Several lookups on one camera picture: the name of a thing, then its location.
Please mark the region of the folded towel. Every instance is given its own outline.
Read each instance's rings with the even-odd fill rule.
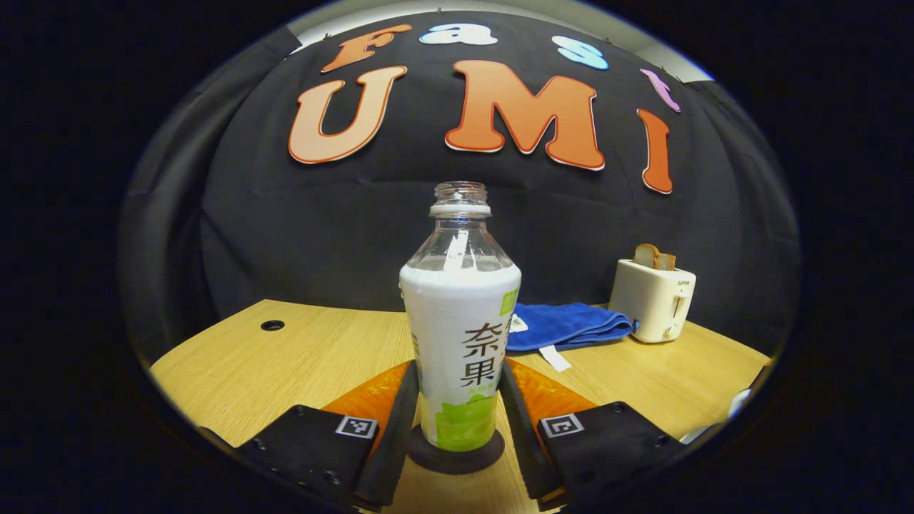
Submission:
[[[549,345],[558,350],[580,348],[632,333],[632,322],[624,314],[584,304],[517,304],[515,316],[526,324],[527,330],[509,334],[508,351],[530,351]]]

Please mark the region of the toaster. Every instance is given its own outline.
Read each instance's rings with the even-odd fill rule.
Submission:
[[[655,270],[621,259],[607,308],[632,320],[632,336],[644,343],[679,337],[695,291],[695,274],[674,268]]]

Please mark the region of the letter cutout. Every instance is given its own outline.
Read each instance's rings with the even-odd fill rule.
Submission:
[[[498,109],[517,148],[530,154],[552,120],[556,135],[546,144],[553,160],[601,170],[606,159],[597,148],[591,102],[597,92],[579,80],[555,76],[534,96],[517,75],[500,62],[461,60],[454,63],[466,78],[460,126],[444,142],[454,150],[497,152],[505,137],[494,129]]]
[[[377,134],[384,120],[393,81],[406,74],[405,66],[391,66],[363,73],[357,80],[364,86],[356,118],[343,132],[327,135],[322,130],[330,97],[343,88],[343,80],[315,86],[298,97],[299,109],[289,132],[289,154],[305,164],[342,159],[365,146]]]
[[[498,39],[492,37],[492,30],[485,25],[449,23],[430,28],[429,33],[420,37],[419,41],[428,45],[449,45],[451,43],[493,45],[498,42]]]
[[[340,43],[340,53],[336,54],[336,59],[330,64],[324,66],[321,73],[342,68],[346,64],[352,64],[357,60],[368,59],[375,55],[375,50],[369,50],[368,47],[381,48],[394,39],[395,32],[406,32],[412,29],[412,25],[397,25],[395,27],[382,28],[364,36],[353,37],[348,41]]]
[[[680,112],[679,104],[673,102],[673,98],[670,96],[670,87],[667,86],[662,80],[660,80],[660,77],[657,77],[657,74],[653,71],[645,70],[643,68],[639,68],[639,70],[641,70],[641,73],[647,75],[647,78],[651,80],[651,83],[654,85],[654,89],[657,91],[657,94],[660,95],[660,98],[664,99],[666,105],[668,105],[670,109],[673,109],[676,112]]]
[[[597,70],[608,70],[610,68],[610,64],[603,58],[603,52],[592,45],[564,36],[554,36],[552,42],[559,46],[558,53],[569,60],[585,64]]]
[[[647,167],[641,173],[641,179],[649,189],[668,195],[673,192],[670,156],[666,148],[666,136],[670,134],[670,127],[650,111],[636,111],[644,122],[644,131],[647,133]]]

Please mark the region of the white wall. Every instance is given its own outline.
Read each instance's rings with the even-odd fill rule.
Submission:
[[[695,63],[663,43],[656,43],[633,53],[655,66],[663,66],[667,73],[677,77],[682,82],[713,80],[710,75]]]
[[[288,25],[302,42],[302,46],[295,50],[298,51],[320,41],[324,34],[339,34],[394,16],[429,13],[438,7],[445,11],[490,11],[527,16],[600,39],[608,37],[614,46],[655,66],[663,66],[682,81],[712,80],[704,71],[638,27],[606,11],[573,0],[413,0],[395,3],[390,0],[341,0],[309,12]]]

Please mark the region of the wooden table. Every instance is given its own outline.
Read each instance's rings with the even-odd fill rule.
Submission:
[[[273,319],[285,327],[260,328]],[[676,438],[725,420],[733,396],[769,361],[689,322],[670,343],[648,345],[627,337],[562,355],[572,368],[560,373],[538,353],[514,359],[598,405],[627,402]],[[323,407],[409,359],[404,313],[263,300],[168,352],[152,366],[152,374],[192,423],[238,446],[294,404]],[[384,511],[426,512],[434,506],[442,513],[538,512],[526,495],[500,396],[496,416],[506,442],[497,463],[455,477],[407,459],[394,504]]]

